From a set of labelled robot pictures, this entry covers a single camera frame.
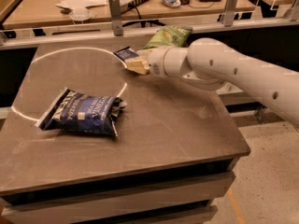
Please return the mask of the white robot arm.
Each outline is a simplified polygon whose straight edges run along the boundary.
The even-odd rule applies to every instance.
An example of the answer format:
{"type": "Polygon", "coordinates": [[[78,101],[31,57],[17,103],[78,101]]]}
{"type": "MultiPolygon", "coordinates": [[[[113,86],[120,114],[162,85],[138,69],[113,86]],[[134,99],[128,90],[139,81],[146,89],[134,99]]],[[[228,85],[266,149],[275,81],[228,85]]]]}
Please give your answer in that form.
{"type": "Polygon", "coordinates": [[[187,48],[143,49],[125,65],[141,75],[177,77],[207,91],[233,84],[299,127],[299,73],[246,56],[218,40],[200,38],[187,48]]]}

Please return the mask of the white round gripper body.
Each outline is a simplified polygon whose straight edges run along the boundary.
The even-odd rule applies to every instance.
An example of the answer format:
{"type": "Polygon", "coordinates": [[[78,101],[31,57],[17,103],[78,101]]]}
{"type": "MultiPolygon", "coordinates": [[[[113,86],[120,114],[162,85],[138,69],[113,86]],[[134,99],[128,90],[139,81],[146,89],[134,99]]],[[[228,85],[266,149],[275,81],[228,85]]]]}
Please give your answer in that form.
{"type": "Polygon", "coordinates": [[[148,55],[149,73],[156,77],[180,77],[182,57],[181,49],[175,47],[159,47],[148,55]]]}

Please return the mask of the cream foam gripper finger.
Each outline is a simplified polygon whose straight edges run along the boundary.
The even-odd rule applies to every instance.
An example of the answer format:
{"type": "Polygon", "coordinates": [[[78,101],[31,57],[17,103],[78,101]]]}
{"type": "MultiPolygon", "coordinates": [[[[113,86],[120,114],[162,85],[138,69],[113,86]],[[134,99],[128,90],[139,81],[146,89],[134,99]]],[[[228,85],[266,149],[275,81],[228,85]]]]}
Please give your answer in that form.
{"type": "Polygon", "coordinates": [[[125,61],[125,64],[128,70],[139,75],[147,75],[150,72],[147,62],[144,59],[128,59],[125,61]]]}
{"type": "Polygon", "coordinates": [[[153,49],[140,49],[136,53],[142,57],[148,57],[150,53],[153,52],[153,49]]]}

